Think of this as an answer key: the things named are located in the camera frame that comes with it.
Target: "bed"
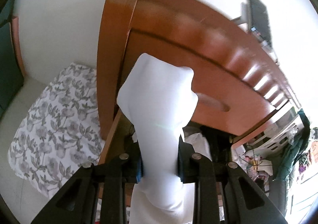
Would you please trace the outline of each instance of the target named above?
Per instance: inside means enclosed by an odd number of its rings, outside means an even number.
[[[86,162],[98,163],[96,70],[72,63],[33,103],[9,147],[15,174],[51,198]]]

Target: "metal bolt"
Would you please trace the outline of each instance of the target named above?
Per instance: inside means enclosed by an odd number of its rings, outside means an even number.
[[[129,155],[127,153],[123,153],[123,154],[120,154],[119,158],[122,159],[122,160],[128,159]]]
[[[238,166],[237,163],[235,163],[233,161],[229,162],[228,165],[229,165],[230,168],[233,168],[233,169],[237,168],[237,166]]]
[[[90,168],[92,166],[92,163],[89,161],[86,161],[85,163],[82,164],[83,168]]]
[[[200,153],[193,153],[192,158],[193,159],[201,159],[202,155]]]

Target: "white cloth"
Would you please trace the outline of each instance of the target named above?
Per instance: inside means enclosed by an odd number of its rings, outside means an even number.
[[[144,167],[132,194],[131,224],[192,220],[188,209],[193,204],[187,204],[188,193],[177,176],[177,157],[182,128],[198,102],[191,91],[193,74],[142,54],[119,90],[117,104],[135,127]]]

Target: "cable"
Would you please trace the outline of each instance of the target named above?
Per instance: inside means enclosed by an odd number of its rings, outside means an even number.
[[[247,146],[250,146],[250,147],[252,148],[252,150],[253,150],[253,159],[255,160],[255,153],[254,153],[254,148],[253,148],[253,146],[251,146],[251,145],[247,145]],[[249,163],[248,161],[246,161],[245,159],[243,159],[243,158],[241,158],[241,157],[239,157],[239,158],[240,158],[241,160],[245,161],[246,163],[250,164],[251,166],[261,166],[261,167],[273,166],[273,165],[261,165],[261,164],[263,163],[262,160],[260,160],[260,163],[259,163],[259,164],[253,165],[253,164]]]

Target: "wooden cabinet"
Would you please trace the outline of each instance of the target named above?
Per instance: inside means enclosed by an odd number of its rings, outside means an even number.
[[[197,0],[106,0],[97,54],[103,138],[117,112],[117,92],[142,53],[192,68],[199,94],[192,121],[234,135],[253,131],[293,97],[257,40],[211,7]]]

